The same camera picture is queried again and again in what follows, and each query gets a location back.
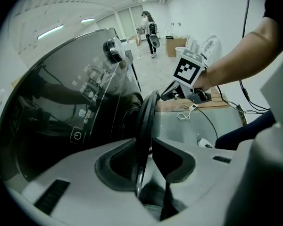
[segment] power button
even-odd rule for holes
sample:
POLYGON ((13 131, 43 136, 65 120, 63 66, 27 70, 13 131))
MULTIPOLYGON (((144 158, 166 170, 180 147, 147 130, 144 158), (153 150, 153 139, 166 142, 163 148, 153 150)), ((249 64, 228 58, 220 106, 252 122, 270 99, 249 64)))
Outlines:
POLYGON ((73 127, 70 142, 74 144, 83 144, 85 139, 86 131, 79 127, 73 127))

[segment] white cable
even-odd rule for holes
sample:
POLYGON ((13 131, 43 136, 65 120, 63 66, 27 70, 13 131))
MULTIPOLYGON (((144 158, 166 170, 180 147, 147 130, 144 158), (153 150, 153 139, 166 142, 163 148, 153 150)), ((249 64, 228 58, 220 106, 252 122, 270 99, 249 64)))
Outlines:
POLYGON ((190 119, 190 114, 192 111, 194 111, 196 108, 198 107, 197 104, 193 104, 189 107, 189 114, 187 116, 185 116, 183 113, 179 113, 177 115, 177 118, 181 121, 184 121, 184 120, 189 120, 190 119))

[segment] cardboard box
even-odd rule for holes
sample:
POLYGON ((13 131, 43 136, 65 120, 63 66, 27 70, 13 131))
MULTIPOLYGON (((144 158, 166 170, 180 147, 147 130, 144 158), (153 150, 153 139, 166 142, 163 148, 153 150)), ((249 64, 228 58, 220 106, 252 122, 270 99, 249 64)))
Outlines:
POLYGON ((129 40, 135 40, 137 46, 140 46, 141 44, 141 38, 139 34, 132 36, 129 40))
POLYGON ((185 47, 187 39, 166 40, 166 55, 168 57, 176 57, 176 47, 185 47))
POLYGON ((22 76, 21 76, 20 78, 16 79, 15 81, 11 82, 11 86, 12 86, 13 88, 15 88, 21 78, 22 78, 22 76))

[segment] hand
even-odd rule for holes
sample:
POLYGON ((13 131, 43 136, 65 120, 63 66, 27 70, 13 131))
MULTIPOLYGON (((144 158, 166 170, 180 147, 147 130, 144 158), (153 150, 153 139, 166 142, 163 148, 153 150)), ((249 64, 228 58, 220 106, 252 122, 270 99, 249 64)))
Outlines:
POLYGON ((193 87, 195 89, 201 89, 202 91, 207 91, 212 87, 212 85, 209 82, 208 74, 206 70, 201 72, 196 82, 194 83, 193 87))

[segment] woman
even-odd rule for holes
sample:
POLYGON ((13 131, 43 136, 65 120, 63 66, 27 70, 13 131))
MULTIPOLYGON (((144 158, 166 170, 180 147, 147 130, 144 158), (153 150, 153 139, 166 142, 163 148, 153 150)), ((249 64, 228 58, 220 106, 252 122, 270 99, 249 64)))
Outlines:
POLYGON ((156 48, 152 46, 151 41, 150 41, 150 35, 149 35, 149 31, 148 31, 148 24, 149 22, 154 22, 151 14, 148 11, 143 11, 142 14, 143 19, 141 20, 141 24, 145 30, 145 35, 150 47, 150 52, 151 52, 151 58, 154 58, 157 54, 156 54, 156 48))

